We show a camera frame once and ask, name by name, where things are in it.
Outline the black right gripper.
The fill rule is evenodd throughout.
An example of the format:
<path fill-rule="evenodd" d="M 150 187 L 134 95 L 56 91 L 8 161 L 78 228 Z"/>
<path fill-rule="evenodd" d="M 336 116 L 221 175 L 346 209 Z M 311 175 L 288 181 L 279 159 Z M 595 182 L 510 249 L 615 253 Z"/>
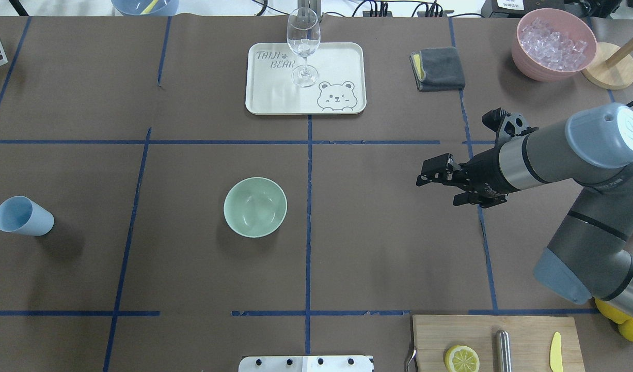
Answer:
<path fill-rule="evenodd" d="M 416 179 L 416 186 L 429 183 L 462 184 L 463 193 L 455 195 L 454 206 L 479 205 L 488 209 L 507 202 L 509 184 L 500 171 L 498 150 L 487 150 L 475 155 L 460 169 L 450 153 L 424 160 Z"/>

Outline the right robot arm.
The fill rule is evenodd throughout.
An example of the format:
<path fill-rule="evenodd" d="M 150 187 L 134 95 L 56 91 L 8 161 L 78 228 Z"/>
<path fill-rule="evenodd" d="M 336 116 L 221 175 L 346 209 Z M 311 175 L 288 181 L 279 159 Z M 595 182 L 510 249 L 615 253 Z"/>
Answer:
<path fill-rule="evenodd" d="M 609 103 L 543 129 L 498 108 L 482 117 L 491 150 L 457 163 L 427 159 L 416 184 L 459 188 L 455 206 L 483 209 L 511 193 L 573 180 L 581 192 L 534 267 L 543 286 L 576 304 L 595 298 L 633 318 L 633 110 Z"/>

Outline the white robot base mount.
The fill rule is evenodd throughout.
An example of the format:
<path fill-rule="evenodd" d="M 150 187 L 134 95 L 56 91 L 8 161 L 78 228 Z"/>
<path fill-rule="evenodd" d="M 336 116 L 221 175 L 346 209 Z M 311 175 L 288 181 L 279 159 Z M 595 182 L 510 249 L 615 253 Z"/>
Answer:
<path fill-rule="evenodd" d="M 284 355 L 242 358 L 239 371 L 374 371 L 367 355 Z"/>

